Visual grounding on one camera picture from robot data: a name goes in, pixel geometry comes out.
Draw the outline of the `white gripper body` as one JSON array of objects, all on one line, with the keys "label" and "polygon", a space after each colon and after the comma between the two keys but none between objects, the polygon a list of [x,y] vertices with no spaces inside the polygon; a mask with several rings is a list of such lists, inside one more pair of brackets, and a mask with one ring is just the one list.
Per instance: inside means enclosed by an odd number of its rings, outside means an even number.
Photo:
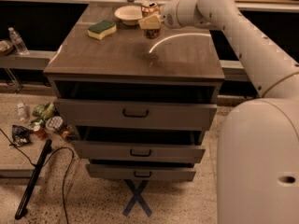
[{"label": "white gripper body", "polygon": [[194,26],[197,22],[197,0],[171,0],[163,5],[164,25],[171,29]]}]

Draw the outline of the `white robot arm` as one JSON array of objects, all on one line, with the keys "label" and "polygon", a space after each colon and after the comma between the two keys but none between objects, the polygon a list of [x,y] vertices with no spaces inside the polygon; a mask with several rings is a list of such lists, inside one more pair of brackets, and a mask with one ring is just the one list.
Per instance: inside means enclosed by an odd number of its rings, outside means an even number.
[{"label": "white robot arm", "polygon": [[299,66],[251,23],[234,0],[172,0],[142,29],[222,31],[258,98],[236,106],[217,149],[218,224],[299,224]]}]

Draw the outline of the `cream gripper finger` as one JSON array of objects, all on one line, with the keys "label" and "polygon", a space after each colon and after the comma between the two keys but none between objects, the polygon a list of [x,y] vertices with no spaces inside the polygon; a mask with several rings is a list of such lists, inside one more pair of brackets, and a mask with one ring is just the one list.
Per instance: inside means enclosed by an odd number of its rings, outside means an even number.
[{"label": "cream gripper finger", "polygon": [[151,14],[138,21],[139,26],[143,30],[147,29],[160,29],[161,28],[161,16],[158,14]]}]

